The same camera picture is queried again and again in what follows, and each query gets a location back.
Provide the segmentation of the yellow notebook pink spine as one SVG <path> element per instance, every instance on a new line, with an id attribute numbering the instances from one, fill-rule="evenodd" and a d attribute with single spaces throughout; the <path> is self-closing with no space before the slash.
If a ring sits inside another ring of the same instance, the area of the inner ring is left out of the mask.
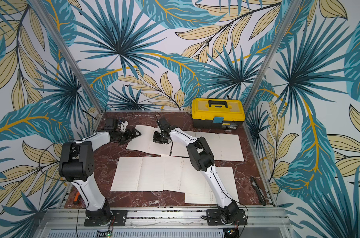
<path id="1" fill-rule="evenodd" d="M 169 156 L 172 148 L 172 144 L 159 144 L 153 141 L 154 132 L 158 129 L 151 126 L 135 127 L 137 131 L 141 133 L 141 136 L 134 138 L 127 145 L 127 150 L 136 150 L 145 152 L 148 154 L 165 155 Z"/>

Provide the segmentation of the green cover notebook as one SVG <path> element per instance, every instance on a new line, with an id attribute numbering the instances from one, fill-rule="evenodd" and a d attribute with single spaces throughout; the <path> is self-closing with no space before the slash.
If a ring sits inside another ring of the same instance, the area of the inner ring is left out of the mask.
<path id="1" fill-rule="evenodd" d="M 163 191 L 164 173 L 161 157 L 120 157 L 111 191 Z"/>

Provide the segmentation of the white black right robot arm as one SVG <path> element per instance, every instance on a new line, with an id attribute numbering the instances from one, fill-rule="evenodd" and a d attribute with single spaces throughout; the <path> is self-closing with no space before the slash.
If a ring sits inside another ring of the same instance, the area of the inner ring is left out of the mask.
<path id="1" fill-rule="evenodd" d="M 217 173 L 214 155 L 205 138 L 191 136 L 180 128 L 170 126 L 154 132 L 153 141 L 159 144 L 182 143 L 187 149 L 192 166 L 206 178 L 216 198 L 221 222 L 225 225 L 236 222 L 239 212 L 237 201 L 232 198 L 222 183 Z"/>

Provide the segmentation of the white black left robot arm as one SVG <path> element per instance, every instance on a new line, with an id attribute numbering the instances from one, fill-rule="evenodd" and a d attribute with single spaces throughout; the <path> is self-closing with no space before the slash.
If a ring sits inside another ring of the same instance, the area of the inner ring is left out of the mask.
<path id="1" fill-rule="evenodd" d="M 94 177 L 94 151 L 110 142 L 121 145 L 141 136 L 137 129 L 100 131 L 83 140 L 63 144 L 59 175 L 71 182 L 85 203 L 86 218 L 93 223 L 106 225 L 112 220 L 112 212 Z"/>

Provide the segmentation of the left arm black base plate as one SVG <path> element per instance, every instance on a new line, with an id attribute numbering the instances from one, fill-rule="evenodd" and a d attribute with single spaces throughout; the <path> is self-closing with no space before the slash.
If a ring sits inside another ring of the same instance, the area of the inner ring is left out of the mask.
<path id="1" fill-rule="evenodd" d="M 84 222 L 85 227 L 95 226 L 116 226 L 123 227 L 126 222 L 127 211 L 126 210 L 97 210 L 97 211 L 85 211 L 86 219 Z"/>

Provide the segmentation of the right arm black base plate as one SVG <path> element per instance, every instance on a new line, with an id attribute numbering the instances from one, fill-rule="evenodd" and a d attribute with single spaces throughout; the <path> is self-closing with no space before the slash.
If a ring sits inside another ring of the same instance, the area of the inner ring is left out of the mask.
<path id="1" fill-rule="evenodd" d="M 208 209 L 206 210 L 206 221 L 209 226 L 232 226 L 238 224 L 243 226 L 247 224 L 247 215 L 243 209 L 240 209 L 237 215 L 229 222 L 223 222 L 220 216 L 220 210 Z"/>

